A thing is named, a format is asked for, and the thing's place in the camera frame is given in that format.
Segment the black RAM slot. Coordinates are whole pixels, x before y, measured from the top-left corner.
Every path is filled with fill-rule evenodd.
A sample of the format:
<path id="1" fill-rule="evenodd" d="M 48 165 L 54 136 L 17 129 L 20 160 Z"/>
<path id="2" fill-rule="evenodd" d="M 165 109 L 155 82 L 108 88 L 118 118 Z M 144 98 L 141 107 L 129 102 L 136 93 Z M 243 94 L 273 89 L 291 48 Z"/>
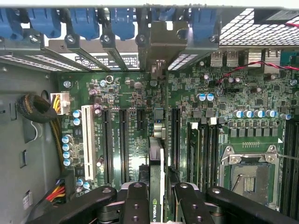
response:
<path id="1" fill-rule="evenodd" d="M 202 126 L 202 185 L 203 190 L 206 190 L 208 187 L 208 159 L 209 159 L 209 127 L 208 125 Z"/>
<path id="2" fill-rule="evenodd" d="M 217 183 L 217 172 L 218 172 L 218 140 L 219 129 L 218 126 L 212 126 L 212 152 L 211 152 L 211 185 L 214 186 Z"/>

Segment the CPU socket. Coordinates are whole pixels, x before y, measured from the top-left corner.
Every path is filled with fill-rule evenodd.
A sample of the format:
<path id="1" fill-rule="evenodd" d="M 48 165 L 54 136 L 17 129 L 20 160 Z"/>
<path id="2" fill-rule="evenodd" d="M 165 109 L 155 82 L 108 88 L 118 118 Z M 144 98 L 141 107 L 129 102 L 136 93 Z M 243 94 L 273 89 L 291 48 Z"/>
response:
<path id="1" fill-rule="evenodd" d="M 275 145 L 262 151 L 238 152 L 227 145 L 219 166 L 218 186 L 265 205 L 279 209 L 280 159 Z"/>

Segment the white expansion slot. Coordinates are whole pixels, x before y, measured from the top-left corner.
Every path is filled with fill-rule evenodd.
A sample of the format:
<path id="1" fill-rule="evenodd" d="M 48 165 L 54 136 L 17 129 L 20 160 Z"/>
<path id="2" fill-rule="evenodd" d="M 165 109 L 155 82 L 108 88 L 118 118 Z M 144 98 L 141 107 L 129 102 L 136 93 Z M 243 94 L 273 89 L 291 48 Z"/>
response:
<path id="1" fill-rule="evenodd" d="M 96 153 L 93 106 L 83 105 L 81 112 L 85 179 L 94 181 L 96 178 Z"/>

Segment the short black expansion slot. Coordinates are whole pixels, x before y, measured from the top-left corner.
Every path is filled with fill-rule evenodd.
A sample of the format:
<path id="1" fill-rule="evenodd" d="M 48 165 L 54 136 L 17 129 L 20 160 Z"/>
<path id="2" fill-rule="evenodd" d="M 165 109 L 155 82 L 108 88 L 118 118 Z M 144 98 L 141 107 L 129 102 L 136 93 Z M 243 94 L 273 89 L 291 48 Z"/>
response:
<path id="1" fill-rule="evenodd" d="M 144 109 L 137 109 L 136 111 L 137 115 L 137 130 L 142 131 L 145 130 L 145 120 L 146 120 L 146 114 Z"/>

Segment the thin metal locking lever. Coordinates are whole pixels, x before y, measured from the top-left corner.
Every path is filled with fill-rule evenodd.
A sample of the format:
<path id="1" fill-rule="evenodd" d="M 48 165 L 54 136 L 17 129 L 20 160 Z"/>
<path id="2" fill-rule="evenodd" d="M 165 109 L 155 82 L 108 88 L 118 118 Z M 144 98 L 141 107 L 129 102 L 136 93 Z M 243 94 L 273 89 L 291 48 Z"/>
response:
<path id="1" fill-rule="evenodd" d="M 287 158 L 287 159 L 291 159 L 291 160 L 297 160 L 297 161 L 299 161 L 299 157 L 294 157 L 294 156 L 289 156 L 289 155 L 283 155 L 283 154 L 277 154 L 277 156 L 283 157 L 283 158 Z"/>

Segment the green Dell motherboard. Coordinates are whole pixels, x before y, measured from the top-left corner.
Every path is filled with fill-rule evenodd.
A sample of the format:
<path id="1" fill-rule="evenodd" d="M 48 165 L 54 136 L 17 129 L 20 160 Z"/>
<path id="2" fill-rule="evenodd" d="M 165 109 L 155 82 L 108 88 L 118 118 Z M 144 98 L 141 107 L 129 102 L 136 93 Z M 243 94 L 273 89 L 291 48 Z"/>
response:
<path id="1" fill-rule="evenodd" d="M 269 51 L 264 59 L 235 68 L 236 60 L 225 55 L 225 62 L 202 61 L 184 71 L 168 73 L 169 141 L 171 157 L 171 110 L 180 109 L 179 179 L 189 182 L 192 166 L 202 166 L 202 126 L 209 127 L 211 165 L 212 126 L 219 129 L 218 169 L 227 145 L 238 152 L 264 151 L 275 145 L 278 154 L 299 157 L 299 51 Z M 161 84 L 146 72 L 71 73 L 59 78 L 62 93 L 70 95 L 70 114 L 62 124 L 64 165 L 74 172 L 76 196 L 102 185 L 120 190 L 121 153 L 119 110 L 128 111 L 129 182 L 139 181 L 140 165 L 149 166 L 149 215 L 157 223 L 159 193 L 150 196 L 150 168 L 154 168 L 154 190 L 160 189 L 160 162 L 150 155 L 154 145 L 154 106 L 160 107 Z M 85 179 L 81 106 L 92 105 L 94 116 L 96 178 Z M 111 112 L 113 182 L 105 183 L 102 145 L 102 111 Z M 145 130 L 137 130 L 137 109 L 146 114 Z M 276 210 L 299 221 L 299 161 L 280 159 L 280 202 Z M 176 202 L 168 170 L 167 222 L 175 221 Z"/>

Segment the white power connector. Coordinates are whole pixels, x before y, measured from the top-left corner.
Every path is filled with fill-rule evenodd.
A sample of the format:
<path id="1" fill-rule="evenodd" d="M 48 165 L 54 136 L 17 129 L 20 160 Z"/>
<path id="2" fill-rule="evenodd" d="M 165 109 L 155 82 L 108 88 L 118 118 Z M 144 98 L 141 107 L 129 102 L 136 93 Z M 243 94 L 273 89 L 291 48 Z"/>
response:
<path id="1" fill-rule="evenodd" d="M 50 94 L 51 107 L 57 115 L 70 114 L 70 95 L 69 93 L 51 93 Z"/>

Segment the grey open PC case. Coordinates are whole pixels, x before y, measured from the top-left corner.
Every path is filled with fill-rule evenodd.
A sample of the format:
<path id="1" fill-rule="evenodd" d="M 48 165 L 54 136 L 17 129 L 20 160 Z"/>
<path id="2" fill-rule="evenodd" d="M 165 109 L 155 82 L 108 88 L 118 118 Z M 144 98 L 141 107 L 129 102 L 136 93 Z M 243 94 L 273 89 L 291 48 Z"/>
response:
<path id="1" fill-rule="evenodd" d="M 121 41 L 111 29 L 111 7 L 132 7 L 135 36 Z M 62 93 L 59 78 L 71 73 L 152 75 L 150 28 L 159 9 L 176 9 L 167 30 L 178 31 L 186 48 L 171 69 L 184 71 L 202 61 L 225 62 L 235 68 L 264 59 L 269 51 L 299 51 L 299 0 L 0 0 L 19 16 L 24 39 L 0 37 L 0 224 L 26 224 L 65 170 L 62 117 L 51 107 L 50 94 Z M 28 8 L 55 8 L 61 36 L 48 38 L 34 30 Z M 100 36 L 86 40 L 73 30 L 71 8 L 95 8 Z M 192 8 L 216 8 L 216 42 L 193 41 Z"/>

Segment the blue card retention clip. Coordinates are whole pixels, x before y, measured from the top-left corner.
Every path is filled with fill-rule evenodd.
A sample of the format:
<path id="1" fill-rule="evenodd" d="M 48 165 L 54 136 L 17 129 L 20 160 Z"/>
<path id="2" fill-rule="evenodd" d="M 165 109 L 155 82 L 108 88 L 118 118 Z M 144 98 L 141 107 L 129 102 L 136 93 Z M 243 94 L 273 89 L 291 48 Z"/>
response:
<path id="1" fill-rule="evenodd" d="M 164 7 L 159 9 L 158 20 L 159 21 L 172 21 L 173 15 L 176 9 L 173 7 Z"/>
<path id="2" fill-rule="evenodd" d="M 202 42 L 209 40 L 216 42 L 217 9 L 216 8 L 192 8 L 191 26 L 193 41 Z"/>
<path id="3" fill-rule="evenodd" d="M 88 41 L 99 38 L 100 28 L 95 8 L 71 8 L 70 14 L 76 34 Z"/>
<path id="4" fill-rule="evenodd" d="M 129 40 L 135 36 L 134 11 L 132 7 L 111 7 L 110 20 L 112 32 L 121 41 Z"/>
<path id="5" fill-rule="evenodd" d="M 20 18 L 12 8 L 0 8 L 0 37 L 13 41 L 24 39 Z"/>
<path id="6" fill-rule="evenodd" d="M 48 38 L 61 36 L 61 21 L 55 8 L 28 8 L 32 28 Z"/>

